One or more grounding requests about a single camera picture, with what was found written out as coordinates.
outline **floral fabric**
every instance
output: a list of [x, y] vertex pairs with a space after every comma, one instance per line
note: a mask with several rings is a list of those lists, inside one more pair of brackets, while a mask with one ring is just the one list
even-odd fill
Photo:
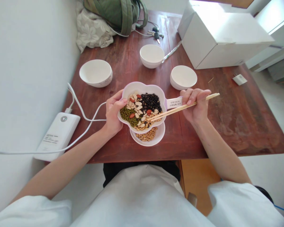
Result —
[[77, 46], [81, 53], [85, 47], [107, 47], [114, 42], [113, 32], [107, 23], [98, 15], [84, 8], [81, 0], [77, 1]]

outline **black pants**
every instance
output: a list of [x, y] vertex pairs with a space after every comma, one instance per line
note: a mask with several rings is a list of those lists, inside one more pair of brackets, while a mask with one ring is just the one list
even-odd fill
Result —
[[180, 170], [176, 166], [176, 161], [149, 161], [149, 162], [118, 162], [118, 163], [104, 163], [103, 172], [105, 176], [105, 181], [103, 187], [105, 186], [123, 169], [137, 166], [137, 165], [154, 165], [162, 167], [166, 172], [173, 175], [178, 181], [181, 180]]

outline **small white bowl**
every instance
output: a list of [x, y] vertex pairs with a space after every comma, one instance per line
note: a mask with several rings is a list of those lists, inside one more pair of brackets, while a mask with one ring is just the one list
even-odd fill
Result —
[[97, 88], [109, 85], [113, 79], [113, 71], [109, 63], [100, 59], [91, 60], [82, 65], [79, 75], [85, 83]]
[[176, 66], [170, 73], [170, 83], [177, 90], [186, 90], [197, 82], [197, 74], [190, 67]]
[[140, 49], [140, 59], [147, 68], [158, 67], [164, 58], [164, 50], [157, 45], [148, 44]]
[[132, 136], [133, 140], [136, 141], [138, 144], [145, 146], [145, 147], [151, 147], [154, 146], [156, 144], [158, 144], [162, 138], [164, 137], [165, 134], [165, 124], [163, 122], [163, 124], [160, 124], [159, 126], [157, 126], [157, 130], [156, 130], [156, 135], [154, 137], [153, 140], [151, 141], [147, 141], [147, 142], [143, 142], [142, 140], [139, 140], [138, 137], [136, 136], [136, 133], [132, 130], [130, 130], [130, 135]]

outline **white bowl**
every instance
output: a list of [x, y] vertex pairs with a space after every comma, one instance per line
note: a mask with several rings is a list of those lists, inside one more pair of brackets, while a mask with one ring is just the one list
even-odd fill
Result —
[[[165, 98], [165, 94], [164, 94], [163, 90], [160, 87], [158, 87], [157, 85], [146, 85], [146, 84], [141, 83], [141, 82], [131, 82], [128, 85], [126, 85], [125, 88], [123, 89], [123, 93], [122, 93], [122, 98], [121, 99], [123, 99], [123, 98], [128, 99], [128, 97], [131, 96], [132, 94], [134, 94], [135, 92], [137, 92], [139, 95], [145, 94], [145, 93], [156, 94], [159, 97], [159, 101], [160, 101], [160, 106], [162, 108], [162, 112], [163, 113], [166, 112], [166, 110], [167, 110], [167, 100]], [[124, 124], [128, 125], [128, 127], [134, 133], [138, 133], [138, 134], [147, 133], [148, 131], [150, 131], [152, 129], [152, 127], [159, 126], [166, 119], [166, 117], [163, 117], [163, 118], [161, 118], [161, 121], [154, 122], [148, 129], [145, 129], [143, 131], [138, 131], [137, 129], [133, 128], [128, 121], [124, 120], [121, 117], [120, 111], [118, 112], [117, 116], [118, 116], [118, 119], [121, 122], [123, 122]]]
[[157, 45], [148, 44], [140, 49], [140, 59], [147, 68], [158, 67], [164, 58], [164, 50]]
[[170, 83], [177, 90], [186, 90], [197, 82], [197, 74], [190, 67], [176, 66], [170, 73]]
[[113, 71], [109, 63], [104, 60], [91, 60], [86, 62], [79, 71], [80, 78], [93, 87], [105, 87], [113, 79]]
[[156, 130], [156, 135], [154, 137], [153, 140], [151, 141], [147, 141], [147, 142], [143, 142], [142, 140], [139, 140], [136, 136], [136, 133], [132, 130], [130, 130], [130, 135], [132, 136], [133, 140], [136, 141], [138, 144], [145, 146], [145, 147], [151, 147], [154, 146], [156, 144], [158, 144], [162, 138], [164, 137], [165, 134], [165, 124], [163, 122], [163, 124], [160, 124], [159, 126], [157, 126], [157, 130]]

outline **white sleeve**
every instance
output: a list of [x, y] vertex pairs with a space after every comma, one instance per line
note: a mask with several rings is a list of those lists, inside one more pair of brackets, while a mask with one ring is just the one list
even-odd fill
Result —
[[0, 212], [0, 226], [70, 226], [70, 201], [54, 202], [44, 196], [25, 196]]
[[251, 184], [222, 181], [210, 185], [208, 193], [213, 209], [207, 218], [217, 227], [284, 226], [284, 217]]

